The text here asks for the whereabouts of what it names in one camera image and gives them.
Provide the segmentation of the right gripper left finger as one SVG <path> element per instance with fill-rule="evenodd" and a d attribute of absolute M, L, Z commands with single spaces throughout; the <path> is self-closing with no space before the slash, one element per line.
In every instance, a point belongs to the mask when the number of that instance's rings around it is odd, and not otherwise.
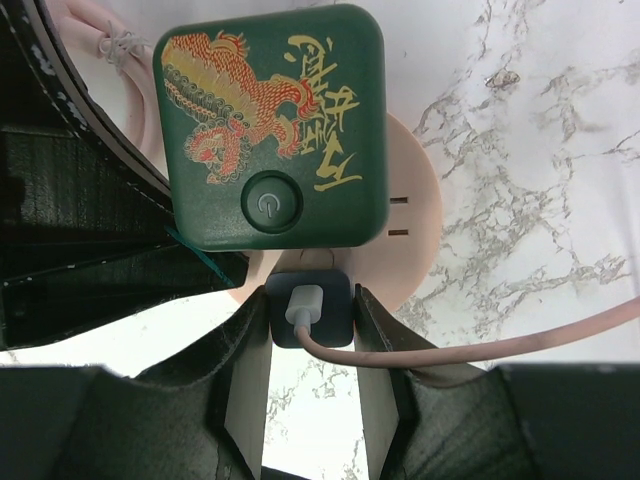
<path fill-rule="evenodd" d="M 257 479 L 272 343 L 256 290 L 135 378 L 100 367 L 1 372 L 5 479 Z"/>

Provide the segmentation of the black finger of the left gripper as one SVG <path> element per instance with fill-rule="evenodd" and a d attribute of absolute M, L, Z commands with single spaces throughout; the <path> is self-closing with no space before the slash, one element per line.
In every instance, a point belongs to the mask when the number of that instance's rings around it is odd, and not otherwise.
<path fill-rule="evenodd" d="M 3 2 L 2 348 L 243 285 L 243 254 L 176 231 L 168 182 L 90 98 L 46 5 Z"/>

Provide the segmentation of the green patterned cube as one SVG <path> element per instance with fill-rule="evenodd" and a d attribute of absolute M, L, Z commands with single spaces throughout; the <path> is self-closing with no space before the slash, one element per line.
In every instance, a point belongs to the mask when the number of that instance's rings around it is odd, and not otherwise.
<path fill-rule="evenodd" d="M 382 32 L 352 4 L 167 31 L 153 73 L 179 238 L 364 245 L 389 215 Z"/>

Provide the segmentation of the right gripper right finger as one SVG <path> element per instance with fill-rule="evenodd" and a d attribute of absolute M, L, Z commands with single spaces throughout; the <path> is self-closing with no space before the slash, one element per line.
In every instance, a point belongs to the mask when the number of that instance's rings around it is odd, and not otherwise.
<path fill-rule="evenodd" d="M 372 479 L 635 479 L 635 364 L 357 372 Z"/>

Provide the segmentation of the dark grey usb charger plug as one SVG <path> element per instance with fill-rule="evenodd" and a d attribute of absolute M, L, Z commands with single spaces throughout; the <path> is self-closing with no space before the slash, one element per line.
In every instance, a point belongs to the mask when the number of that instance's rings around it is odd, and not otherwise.
<path fill-rule="evenodd" d="M 281 348 L 300 346 L 296 330 L 316 343 L 345 347 L 354 336 L 353 288 L 340 270 L 280 272 L 266 281 L 272 338 Z"/>

